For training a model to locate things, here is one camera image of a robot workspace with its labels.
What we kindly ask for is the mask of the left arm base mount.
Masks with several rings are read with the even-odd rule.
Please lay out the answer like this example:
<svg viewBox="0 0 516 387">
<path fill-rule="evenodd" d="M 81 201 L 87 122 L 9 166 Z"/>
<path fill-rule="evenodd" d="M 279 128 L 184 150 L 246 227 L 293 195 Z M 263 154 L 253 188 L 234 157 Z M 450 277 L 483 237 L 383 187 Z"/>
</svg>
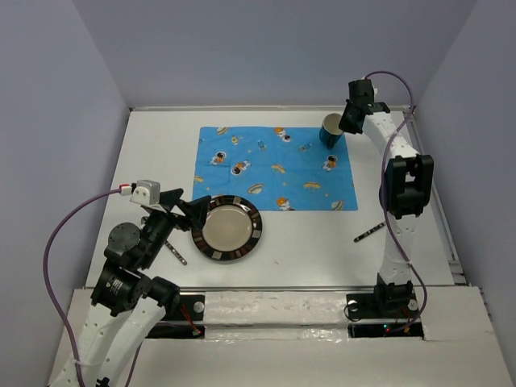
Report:
<svg viewBox="0 0 516 387">
<path fill-rule="evenodd" d="M 182 293 L 179 306 L 149 331 L 147 339 L 203 339 L 205 299 L 203 293 Z"/>
</svg>

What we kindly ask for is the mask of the silver fork black handle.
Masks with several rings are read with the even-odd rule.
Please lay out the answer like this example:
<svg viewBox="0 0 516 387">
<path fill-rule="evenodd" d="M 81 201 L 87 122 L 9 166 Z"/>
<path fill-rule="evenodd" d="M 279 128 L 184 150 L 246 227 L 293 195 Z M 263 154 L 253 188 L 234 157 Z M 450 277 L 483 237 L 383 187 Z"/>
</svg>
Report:
<svg viewBox="0 0 516 387">
<path fill-rule="evenodd" d="M 371 234 L 379 231 L 381 228 L 383 228 L 385 226 L 385 222 L 382 222 L 382 223 L 379 223 L 377 224 L 375 227 L 372 227 L 370 228 L 369 230 L 365 231 L 364 233 L 358 235 L 357 237 L 354 238 L 353 242 L 354 243 L 358 243 L 360 242 L 361 240 L 367 238 L 368 236 L 370 236 Z"/>
</svg>

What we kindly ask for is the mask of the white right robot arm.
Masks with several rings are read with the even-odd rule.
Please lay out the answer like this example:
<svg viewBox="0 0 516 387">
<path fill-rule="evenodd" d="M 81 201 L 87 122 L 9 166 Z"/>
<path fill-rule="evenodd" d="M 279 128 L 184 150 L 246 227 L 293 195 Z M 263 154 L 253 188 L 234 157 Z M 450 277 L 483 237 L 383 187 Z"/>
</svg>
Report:
<svg viewBox="0 0 516 387">
<path fill-rule="evenodd" d="M 352 295 L 353 320 L 392 318 L 408 308 L 418 273 L 408 251 L 431 198 L 434 161 L 399 135 L 390 109 L 367 77 L 351 81 L 342 114 L 309 127 L 203 127 L 193 195 L 206 203 L 205 225 L 192 231 L 207 258 L 245 256 L 316 262 L 329 256 L 339 228 L 321 211 L 364 213 L 356 198 L 346 134 L 366 135 L 382 155 L 379 204 L 387 229 L 371 293 Z"/>
</svg>

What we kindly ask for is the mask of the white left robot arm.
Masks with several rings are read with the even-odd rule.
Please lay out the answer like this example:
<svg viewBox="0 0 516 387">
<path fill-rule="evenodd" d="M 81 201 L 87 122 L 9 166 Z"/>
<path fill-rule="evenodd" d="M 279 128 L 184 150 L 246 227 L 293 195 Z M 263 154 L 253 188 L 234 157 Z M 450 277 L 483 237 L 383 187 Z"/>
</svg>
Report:
<svg viewBox="0 0 516 387">
<path fill-rule="evenodd" d="M 62 309 L 57 312 L 69 335 L 72 352 L 53 386 L 115 386 L 130 358 L 150 330 L 175 315 L 180 289 L 161 278 L 147 277 L 151 266 L 180 216 L 182 189 L 159 191 L 150 181 L 121 185 L 118 194 L 130 196 L 148 212 L 142 226 L 120 223 L 107 240 L 106 262 L 91 294 L 86 321 L 79 336 Z"/>
</svg>

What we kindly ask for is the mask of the blue space print cloth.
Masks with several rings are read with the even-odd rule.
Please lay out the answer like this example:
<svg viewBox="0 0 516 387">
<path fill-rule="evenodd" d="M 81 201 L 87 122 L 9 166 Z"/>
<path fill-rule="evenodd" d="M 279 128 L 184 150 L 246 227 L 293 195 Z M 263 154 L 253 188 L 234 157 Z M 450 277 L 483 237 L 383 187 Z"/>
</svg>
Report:
<svg viewBox="0 0 516 387">
<path fill-rule="evenodd" d="M 331 150 L 317 127 L 202 127 L 193 197 L 234 195 L 266 211 L 355 211 L 345 139 Z"/>
</svg>

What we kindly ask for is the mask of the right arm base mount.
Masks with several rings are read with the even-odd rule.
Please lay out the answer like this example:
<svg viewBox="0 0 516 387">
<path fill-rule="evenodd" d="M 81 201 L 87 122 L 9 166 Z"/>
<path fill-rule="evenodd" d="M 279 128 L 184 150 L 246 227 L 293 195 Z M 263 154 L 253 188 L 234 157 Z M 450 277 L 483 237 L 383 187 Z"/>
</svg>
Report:
<svg viewBox="0 0 516 387">
<path fill-rule="evenodd" d="M 414 293 L 408 301 L 380 306 L 372 293 L 349 293 L 343 313 L 348 321 L 351 339 L 424 338 L 418 316 L 418 301 Z"/>
</svg>

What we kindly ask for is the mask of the teal mug cream inside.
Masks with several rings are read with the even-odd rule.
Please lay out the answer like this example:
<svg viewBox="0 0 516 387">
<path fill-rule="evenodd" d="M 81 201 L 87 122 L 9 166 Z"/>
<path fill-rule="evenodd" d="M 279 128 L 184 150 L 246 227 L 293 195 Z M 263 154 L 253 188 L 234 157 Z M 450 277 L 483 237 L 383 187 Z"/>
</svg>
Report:
<svg viewBox="0 0 516 387">
<path fill-rule="evenodd" d="M 343 130 L 339 128 L 341 118 L 341 114 L 331 113 L 327 115 L 322 121 L 322 126 L 318 135 L 319 141 L 328 150 L 333 149 L 343 135 Z"/>
</svg>

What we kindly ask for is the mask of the black rimmed cream plate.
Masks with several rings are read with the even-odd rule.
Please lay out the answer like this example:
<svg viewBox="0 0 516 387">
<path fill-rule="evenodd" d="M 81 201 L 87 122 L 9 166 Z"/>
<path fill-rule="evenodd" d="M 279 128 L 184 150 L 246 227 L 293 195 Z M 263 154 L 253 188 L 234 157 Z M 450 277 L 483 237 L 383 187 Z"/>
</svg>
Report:
<svg viewBox="0 0 516 387">
<path fill-rule="evenodd" d="M 206 258 L 219 262 L 240 260 L 252 252 L 263 233 L 263 219 L 247 199 L 235 195 L 213 197 L 206 223 L 192 231 L 193 244 Z"/>
</svg>

